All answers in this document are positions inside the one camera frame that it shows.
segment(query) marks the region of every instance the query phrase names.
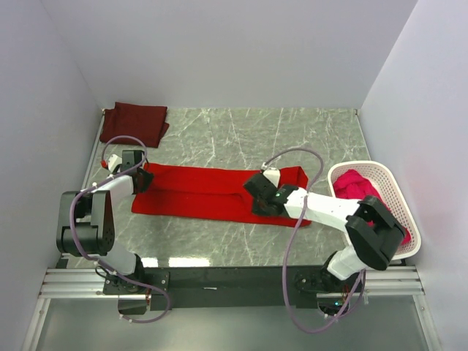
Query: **white basket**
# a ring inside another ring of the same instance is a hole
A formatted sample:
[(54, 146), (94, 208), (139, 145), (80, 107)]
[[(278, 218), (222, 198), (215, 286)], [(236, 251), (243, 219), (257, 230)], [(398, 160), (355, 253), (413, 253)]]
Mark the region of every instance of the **white basket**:
[[(333, 183), (339, 176), (346, 173), (348, 170), (357, 170), (364, 178), (370, 180), (374, 188), (379, 192), (383, 202), (391, 210), (392, 214), (398, 219), (403, 227), (408, 229), (411, 234), (411, 241), (405, 245), (401, 245), (393, 259), (401, 260), (403, 258), (411, 257), (418, 252), (421, 247), (421, 236), (392, 172), (386, 168), (386, 166), (373, 161), (338, 163), (328, 172), (328, 185), (330, 186), (330, 191), (333, 197), (335, 197)], [(351, 244), (350, 237), (347, 233), (345, 233), (345, 236), (348, 244)]]

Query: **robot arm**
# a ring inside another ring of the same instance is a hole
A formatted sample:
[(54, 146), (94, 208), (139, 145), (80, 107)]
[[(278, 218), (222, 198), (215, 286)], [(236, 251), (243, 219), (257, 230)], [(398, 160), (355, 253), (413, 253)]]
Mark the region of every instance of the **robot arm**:
[[(122, 158), (112, 155), (108, 169), (111, 173), (129, 169), (139, 163), (142, 157), (142, 151), (130, 150), (124, 151)], [(143, 266), (136, 254), (127, 251), (115, 241), (113, 212), (125, 197), (146, 191), (152, 179), (152, 174), (138, 168), (135, 172), (115, 178), (83, 196), (75, 208), (75, 227), (86, 253), (125, 276), (135, 275), (135, 272), (141, 275)], [(65, 192), (61, 196), (56, 243), (60, 252), (81, 257), (71, 236), (68, 217), (70, 204), (77, 193)]]
[(367, 267), (380, 271), (388, 267), (403, 241), (404, 228), (378, 198), (345, 200), (308, 193), (297, 186), (278, 188), (278, 179), (279, 171), (269, 168), (244, 184), (255, 199), (253, 211), (298, 219), (307, 195), (304, 219), (347, 232), (352, 243), (328, 258), (324, 268), (329, 274), (344, 281)]

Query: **pink cloth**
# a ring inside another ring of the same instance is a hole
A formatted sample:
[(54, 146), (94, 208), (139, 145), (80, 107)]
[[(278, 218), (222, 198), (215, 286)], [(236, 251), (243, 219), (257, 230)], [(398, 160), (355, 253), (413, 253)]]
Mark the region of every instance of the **pink cloth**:
[[(335, 183), (333, 183), (333, 190), (335, 191), (335, 196), (340, 199), (362, 200), (367, 195), (374, 195), (382, 201), (380, 194), (372, 186), (371, 182), (359, 174), (357, 170), (348, 170), (345, 174), (339, 176)], [(405, 230), (406, 235), (404, 236), (401, 245), (411, 241), (410, 232), (406, 228)]]

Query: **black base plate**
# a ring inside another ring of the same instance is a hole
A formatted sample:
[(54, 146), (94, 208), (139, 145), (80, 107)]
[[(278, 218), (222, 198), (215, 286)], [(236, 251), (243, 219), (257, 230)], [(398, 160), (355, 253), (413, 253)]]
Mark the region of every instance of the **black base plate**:
[[(316, 309), (317, 293), (341, 293), (357, 274), (333, 287), (322, 285), (322, 266), (290, 266), (287, 286), (296, 308)], [(283, 306), (282, 267), (145, 268), (145, 282), (167, 290), (173, 308)], [(114, 283), (105, 284), (106, 295), (128, 295)], [(163, 310), (164, 296), (152, 294), (150, 310)]]

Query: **floor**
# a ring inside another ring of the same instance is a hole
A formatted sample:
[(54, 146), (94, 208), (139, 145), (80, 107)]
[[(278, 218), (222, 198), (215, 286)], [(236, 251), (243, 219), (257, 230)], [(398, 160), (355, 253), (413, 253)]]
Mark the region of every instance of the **floor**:
[[(329, 195), (327, 173), (336, 163), (367, 160), (369, 153), (358, 117), (352, 109), (206, 108), (169, 109), (170, 128), (159, 148), (150, 148), (150, 162), (227, 169), (258, 169), (278, 151), (295, 146), (313, 148), (325, 170), (313, 191)], [(100, 143), (88, 183), (100, 181)], [(106, 157), (131, 146), (111, 146)], [(289, 153), (277, 167), (300, 165), (309, 178), (318, 161), (307, 153)], [(146, 216), (130, 211), (132, 198), (114, 213), (117, 240), (138, 253), (146, 266), (279, 265), (291, 228), (263, 224), (215, 222), (172, 216)], [(322, 264), (344, 247), (343, 235), (314, 223), (300, 230), (290, 264)], [(90, 267), (72, 257), (69, 268)]]

